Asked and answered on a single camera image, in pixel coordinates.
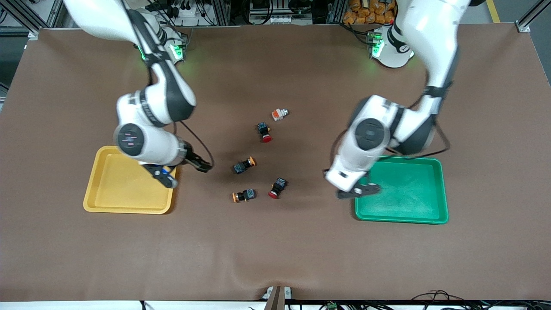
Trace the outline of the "aluminium frame post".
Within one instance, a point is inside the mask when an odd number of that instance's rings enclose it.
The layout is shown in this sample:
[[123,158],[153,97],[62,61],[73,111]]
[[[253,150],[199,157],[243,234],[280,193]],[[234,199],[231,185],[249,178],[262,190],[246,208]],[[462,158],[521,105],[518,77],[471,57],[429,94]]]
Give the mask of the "aluminium frame post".
[[232,0],[211,0],[218,26],[229,26]]
[[343,23],[344,14],[348,10],[348,0],[328,0],[327,24]]

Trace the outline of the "aluminium frame strut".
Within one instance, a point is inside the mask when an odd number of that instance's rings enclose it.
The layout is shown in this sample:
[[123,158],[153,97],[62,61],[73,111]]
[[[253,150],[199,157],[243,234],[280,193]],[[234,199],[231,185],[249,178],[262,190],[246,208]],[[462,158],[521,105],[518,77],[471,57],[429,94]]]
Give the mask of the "aluminium frame strut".
[[0,0],[0,37],[37,37],[57,27],[63,12],[62,0]]
[[518,33],[529,33],[531,31],[530,24],[550,5],[551,0],[537,0],[520,19],[515,21]]

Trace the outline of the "white power strip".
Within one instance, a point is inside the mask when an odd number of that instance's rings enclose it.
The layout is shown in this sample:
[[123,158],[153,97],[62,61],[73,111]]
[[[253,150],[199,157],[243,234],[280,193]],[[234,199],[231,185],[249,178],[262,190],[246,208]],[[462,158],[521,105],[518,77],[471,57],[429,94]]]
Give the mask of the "white power strip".
[[167,0],[168,12],[173,17],[205,19],[215,23],[214,6],[211,0]]

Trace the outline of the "yellow plastic tray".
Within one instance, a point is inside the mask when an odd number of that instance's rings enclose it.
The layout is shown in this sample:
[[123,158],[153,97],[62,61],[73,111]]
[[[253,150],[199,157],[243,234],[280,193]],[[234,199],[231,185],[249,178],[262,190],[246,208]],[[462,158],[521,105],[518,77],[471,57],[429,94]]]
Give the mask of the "yellow plastic tray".
[[116,146],[104,146],[95,155],[83,207],[96,213],[165,214],[173,191]]

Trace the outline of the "white electronic device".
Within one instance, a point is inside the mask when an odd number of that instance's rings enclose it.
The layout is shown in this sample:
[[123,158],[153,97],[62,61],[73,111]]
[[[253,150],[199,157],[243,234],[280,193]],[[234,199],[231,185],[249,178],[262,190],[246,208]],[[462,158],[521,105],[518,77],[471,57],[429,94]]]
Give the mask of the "white electronic device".
[[253,25],[291,24],[297,12],[298,0],[246,0],[245,20]]

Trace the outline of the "green plastic tray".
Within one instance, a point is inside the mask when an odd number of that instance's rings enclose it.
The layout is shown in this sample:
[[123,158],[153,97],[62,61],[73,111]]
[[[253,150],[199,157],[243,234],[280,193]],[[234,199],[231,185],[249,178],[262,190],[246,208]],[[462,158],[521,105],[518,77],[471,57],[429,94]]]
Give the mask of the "green plastic tray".
[[379,193],[356,198],[356,218],[364,221],[446,224],[449,212],[441,162],[436,158],[385,156],[362,178]]

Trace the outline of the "brown table mat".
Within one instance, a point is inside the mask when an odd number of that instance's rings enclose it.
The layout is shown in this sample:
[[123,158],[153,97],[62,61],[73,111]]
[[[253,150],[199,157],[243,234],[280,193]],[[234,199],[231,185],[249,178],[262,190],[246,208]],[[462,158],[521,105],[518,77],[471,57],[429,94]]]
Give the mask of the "brown table mat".
[[[253,300],[273,285],[297,299],[551,301],[551,87],[513,24],[463,24],[458,41],[439,115],[449,221],[426,225],[356,220],[322,174],[360,99],[416,100],[418,58],[385,69],[335,25],[197,29],[179,70],[215,168],[183,167],[168,214],[99,214],[83,208],[95,154],[147,74],[130,43],[42,30],[0,112],[0,301]],[[246,189],[256,198],[233,202]]]

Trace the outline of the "orange bags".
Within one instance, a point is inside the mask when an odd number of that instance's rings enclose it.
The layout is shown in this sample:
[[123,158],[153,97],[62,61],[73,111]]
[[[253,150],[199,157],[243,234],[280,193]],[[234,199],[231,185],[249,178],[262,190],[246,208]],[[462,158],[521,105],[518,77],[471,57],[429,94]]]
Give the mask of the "orange bags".
[[396,0],[348,0],[342,23],[390,25],[397,13]]

